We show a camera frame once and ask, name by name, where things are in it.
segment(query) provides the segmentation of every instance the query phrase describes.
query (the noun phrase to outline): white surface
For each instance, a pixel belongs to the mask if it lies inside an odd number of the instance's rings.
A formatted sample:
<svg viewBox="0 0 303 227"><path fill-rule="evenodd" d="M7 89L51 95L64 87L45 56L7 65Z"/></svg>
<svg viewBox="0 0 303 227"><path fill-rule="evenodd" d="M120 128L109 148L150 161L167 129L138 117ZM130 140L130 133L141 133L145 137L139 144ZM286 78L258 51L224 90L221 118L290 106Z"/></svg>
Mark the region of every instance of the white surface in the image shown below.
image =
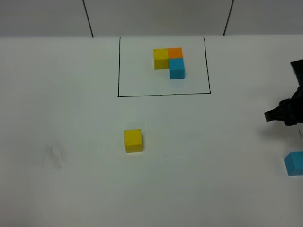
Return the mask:
<svg viewBox="0 0 303 227"><path fill-rule="evenodd" d="M94 36L223 35L232 0L85 0Z"/></svg>
<svg viewBox="0 0 303 227"><path fill-rule="evenodd" d="M175 47L182 48L184 79L154 69L153 50ZM209 93L203 37L122 37L119 87L119 96Z"/></svg>
<svg viewBox="0 0 303 227"><path fill-rule="evenodd" d="M0 36L87 36L81 0L0 0Z"/></svg>
<svg viewBox="0 0 303 227"><path fill-rule="evenodd" d="M303 37L205 40L210 95L118 98L118 38L1 39L0 225L301 227L300 126L263 113L296 90Z"/></svg>
<svg viewBox="0 0 303 227"><path fill-rule="evenodd" d="M235 0L226 35L303 34L301 0Z"/></svg>

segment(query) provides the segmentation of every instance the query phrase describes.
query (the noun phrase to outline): white table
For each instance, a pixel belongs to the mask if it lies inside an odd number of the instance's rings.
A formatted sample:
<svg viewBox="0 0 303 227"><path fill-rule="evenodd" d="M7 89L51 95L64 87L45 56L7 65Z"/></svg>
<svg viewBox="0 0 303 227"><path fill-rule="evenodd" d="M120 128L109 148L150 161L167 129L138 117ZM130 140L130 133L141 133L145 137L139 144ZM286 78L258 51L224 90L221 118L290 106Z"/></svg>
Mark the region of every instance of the white table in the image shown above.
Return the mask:
<svg viewBox="0 0 303 227"><path fill-rule="evenodd" d="M205 41L211 94L118 98L119 38L0 39L0 225L301 227L300 125L264 112L296 91L303 36Z"/></svg>

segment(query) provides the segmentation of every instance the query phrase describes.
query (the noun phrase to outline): wooden block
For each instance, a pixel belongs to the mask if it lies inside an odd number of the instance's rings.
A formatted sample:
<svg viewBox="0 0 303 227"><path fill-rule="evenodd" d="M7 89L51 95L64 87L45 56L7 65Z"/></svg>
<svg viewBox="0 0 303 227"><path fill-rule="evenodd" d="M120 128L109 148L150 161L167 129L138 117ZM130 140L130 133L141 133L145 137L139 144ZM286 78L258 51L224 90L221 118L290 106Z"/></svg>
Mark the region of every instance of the wooden block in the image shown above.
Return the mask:
<svg viewBox="0 0 303 227"><path fill-rule="evenodd" d="M173 58L169 60L169 77L170 79L185 78L185 67L183 58Z"/></svg>
<svg viewBox="0 0 303 227"><path fill-rule="evenodd" d="M127 153L143 151L141 129L124 130L124 146Z"/></svg>
<svg viewBox="0 0 303 227"><path fill-rule="evenodd" d="M169 54L167 49L154 49L153 58L155 70L169 68Z"/></svg>
<svg viewBox="0 0 303 227"><path fill-rule="evenodd" d="M171 58L183 58L182 48L168 48L169 59Z"/></svg>

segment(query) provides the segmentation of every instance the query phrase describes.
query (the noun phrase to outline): black rectangle outline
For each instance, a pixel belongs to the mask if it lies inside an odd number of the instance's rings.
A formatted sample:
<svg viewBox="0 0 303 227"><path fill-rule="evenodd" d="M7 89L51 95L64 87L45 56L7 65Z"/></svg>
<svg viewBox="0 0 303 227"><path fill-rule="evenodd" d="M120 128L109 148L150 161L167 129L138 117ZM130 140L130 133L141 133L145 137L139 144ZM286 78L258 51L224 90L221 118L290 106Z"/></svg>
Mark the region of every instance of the black rectangle outline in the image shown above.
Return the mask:
<svg viewBox="0 0 303 227"><path fill-rule="evenodd" d="M204 40L204 50L205 50L205 61L206 61L206 69L207 69L207 79L208 79L208 86L209 86L209 92L203 92L203 93L187 93L187 94L163 94L163 95L144 95L144 96L120 96L119 90L120 90L120 57L121 57L121 37L119 39L119 74L118 74L118 98L122 97L151 97L151 96L186 96L186 95L209 95L211 94L210 90L210 81L209 81L209 72L208 72L208 64L207 64L207 54L206 54L206 44L205 44L205 38L203 36Z"/></svg>

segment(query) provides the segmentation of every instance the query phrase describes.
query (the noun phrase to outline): yellow cube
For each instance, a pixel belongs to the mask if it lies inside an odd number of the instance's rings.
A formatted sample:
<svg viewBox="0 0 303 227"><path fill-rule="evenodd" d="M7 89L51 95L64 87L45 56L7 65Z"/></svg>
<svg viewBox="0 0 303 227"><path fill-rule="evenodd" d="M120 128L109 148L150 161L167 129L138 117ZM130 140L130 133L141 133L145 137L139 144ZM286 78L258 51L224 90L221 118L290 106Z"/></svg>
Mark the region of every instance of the yellow cube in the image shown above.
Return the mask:
<svg viewBox="0 0 303 227"><path fill-rule="evenodd" d="M169 68L169 52L168 49L154 49L153 60L155 70Z"/></svg>
<svg viewBox="0 0 303 227"><path fill-rule="evenodd" d="M124 130L124 146L127 153L143 151L141 129Z"/></svg>

